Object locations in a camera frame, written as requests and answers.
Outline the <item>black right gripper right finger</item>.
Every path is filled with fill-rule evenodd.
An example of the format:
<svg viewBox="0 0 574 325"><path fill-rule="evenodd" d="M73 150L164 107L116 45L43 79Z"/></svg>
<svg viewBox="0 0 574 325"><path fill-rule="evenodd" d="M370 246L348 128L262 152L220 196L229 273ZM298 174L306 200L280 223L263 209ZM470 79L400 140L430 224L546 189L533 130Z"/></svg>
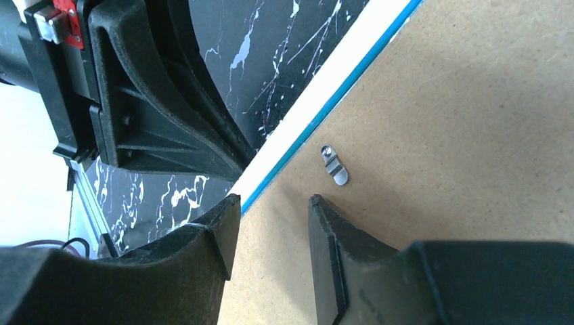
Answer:
<svg viewBox="0 0 574 325"><path fill-rule="evenodd" d="M415 241L397 250L309 199L319 324L572 324L573 245Z"/></svg>

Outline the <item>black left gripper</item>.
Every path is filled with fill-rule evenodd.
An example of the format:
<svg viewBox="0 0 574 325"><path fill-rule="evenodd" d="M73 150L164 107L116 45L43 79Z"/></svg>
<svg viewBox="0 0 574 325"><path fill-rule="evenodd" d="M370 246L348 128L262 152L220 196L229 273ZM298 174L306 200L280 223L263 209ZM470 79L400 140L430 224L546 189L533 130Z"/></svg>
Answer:
<svg viewBox="0 0 574 325"><path fill-rule="evenodd" d="M2 1L1 82L41 96L68 163L100 153L136 173L237 180L244 167L164 68L145 2Z"/></svg>

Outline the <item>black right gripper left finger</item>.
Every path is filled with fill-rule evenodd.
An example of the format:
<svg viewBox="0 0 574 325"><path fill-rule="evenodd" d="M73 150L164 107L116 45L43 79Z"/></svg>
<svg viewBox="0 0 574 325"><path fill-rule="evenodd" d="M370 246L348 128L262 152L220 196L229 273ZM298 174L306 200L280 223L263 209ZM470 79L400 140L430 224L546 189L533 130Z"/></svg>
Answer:
<svg viewBox="0 0 574 325"><path fill-rule="evenodd" d="M231 194L118 258L1 249L2 324L216 324L241 218Z"/></svg>

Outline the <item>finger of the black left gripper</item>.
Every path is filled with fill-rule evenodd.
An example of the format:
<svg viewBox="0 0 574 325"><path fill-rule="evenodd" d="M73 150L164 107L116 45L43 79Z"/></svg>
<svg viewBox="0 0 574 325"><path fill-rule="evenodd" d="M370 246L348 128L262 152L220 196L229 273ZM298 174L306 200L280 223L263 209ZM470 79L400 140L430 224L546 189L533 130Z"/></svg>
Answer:
<svg viewBox="0 0 574 325"><path fill-rule="evenodd" d="M192 110L219 134L241 167L255 157L229 113L206 67L194 31L189 1L146 1L156 48L169 77Z"/></svg>

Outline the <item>blue wooden picture frame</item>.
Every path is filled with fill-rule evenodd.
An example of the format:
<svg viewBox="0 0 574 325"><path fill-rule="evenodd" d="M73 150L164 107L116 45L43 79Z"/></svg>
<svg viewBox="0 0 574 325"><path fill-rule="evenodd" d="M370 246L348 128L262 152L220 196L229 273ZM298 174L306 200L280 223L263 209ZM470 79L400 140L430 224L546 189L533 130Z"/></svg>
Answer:
<svg viewBox="0 0 574 325"><path fill-rule="evenodd" d="M231 188L245 214L305 145L421 1L370 1Z"/></svg>

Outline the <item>brown cardboard backing board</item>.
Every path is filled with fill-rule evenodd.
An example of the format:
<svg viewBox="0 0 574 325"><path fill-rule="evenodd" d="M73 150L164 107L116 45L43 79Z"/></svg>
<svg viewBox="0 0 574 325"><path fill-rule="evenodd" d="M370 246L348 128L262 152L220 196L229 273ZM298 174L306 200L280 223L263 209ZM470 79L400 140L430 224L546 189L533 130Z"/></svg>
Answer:
<svg viewBox="0 0 574 325"><path fill-rule="evenodd" d="M573 2L425 1L243 218L220 324L316 322L314 194L395 248L572 242Z"/></svg>

